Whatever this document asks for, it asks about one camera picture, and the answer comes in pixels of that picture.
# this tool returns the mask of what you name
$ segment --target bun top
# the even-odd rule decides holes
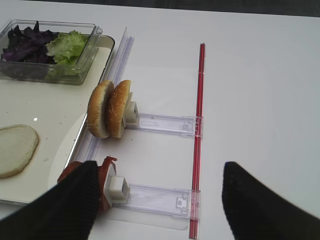
[[[126,107],[131,101],[130,80],[120,82],[114,89],[106,113],[106,125],[113,138],[121,138],[125,131],[123,120]]]
[[[105,80],[99,83],[91,94],[87,108],[86,125],[92,135],[97,138],[109,137],[106,112],[114,89],[113,82]]]

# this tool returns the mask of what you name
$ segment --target white table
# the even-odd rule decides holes
[[[320,217],[320,19],[2,1],[0,23],[8,18],[96,23],[117,44],[127,26],[135,36],[130,64],[144,69],[196,72],[205,42],[200,239],[233,239],[221,201],[227,161]],[[0,204],[0,217],[16,209]],[[187,231],[105,220],[90,239],[132,239],[134,231],[139,239],[188,238]]]

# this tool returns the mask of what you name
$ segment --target clear plastic container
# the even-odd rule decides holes
[[[82,84],[98,51],[97,42],[102,29],[95,24],[38,21],[40,32],[50,30],[53,33],[65,33],[75,30],[88,37],[87,43],[75,65],[58,65],[16,61],[0,61],[0,79],[49,82],[59,84]],[[8,32],[17,25],[20,30],[34,28],[36,21],[11,20],[0,32],[0,54],[8,47]]]

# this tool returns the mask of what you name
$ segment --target white tray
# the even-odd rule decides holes
[[[0,128],[25,124],[39,136],[39,144],[26,168],[15,176],[0,178],[0,201],[29,203],[48,190],[55,158],[59,161],[54,167],[63,170],[89,97],[110,62],[114,45],[111,37],[101,36],[98,52],[82,85],[0,79]]]

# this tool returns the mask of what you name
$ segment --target red rod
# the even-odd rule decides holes
[[[198,91],[196,100],[196,116],[202,117],[204,99],[204,69],[205,69],[205,44],[200,45]],[[200,161],[201,161],[201,127],[195,129],[193,169],[192,169],[192,190],[199,191],[200,182]],[[189,239],[198,239],[198,220],[190,220]]]

